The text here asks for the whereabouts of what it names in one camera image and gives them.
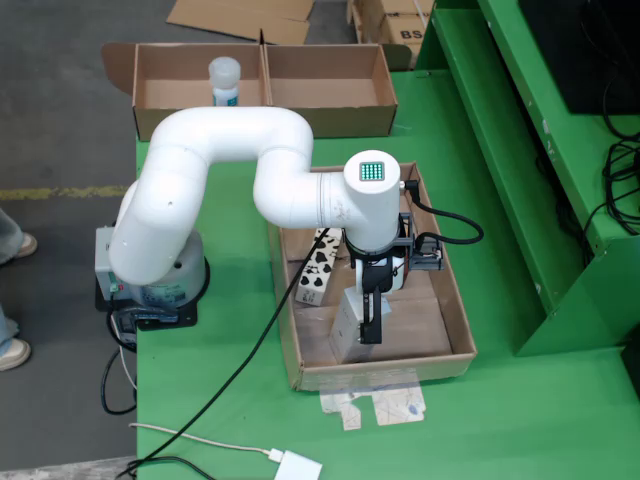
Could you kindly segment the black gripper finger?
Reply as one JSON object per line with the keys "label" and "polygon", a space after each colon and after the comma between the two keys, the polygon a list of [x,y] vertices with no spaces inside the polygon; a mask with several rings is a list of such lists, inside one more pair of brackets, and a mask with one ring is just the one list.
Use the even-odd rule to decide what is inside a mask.
{"label": "black gripper finger", "polygon": [[382,343],[382,294],[393,286],[393,266],[365,264],[362,274],[363,321],[360,343]]}

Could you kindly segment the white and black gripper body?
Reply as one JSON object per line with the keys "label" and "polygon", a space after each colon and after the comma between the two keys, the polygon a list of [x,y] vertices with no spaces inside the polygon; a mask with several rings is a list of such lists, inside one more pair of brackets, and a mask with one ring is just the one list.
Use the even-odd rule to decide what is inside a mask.
{"label": "white and black gripper body", "polygon": [[407,251],[390,248],[384,252],[350,252],[351,267],[356,271],[356,289],[360,293],[373,293],[376,288],[388,293],[402,288]]}

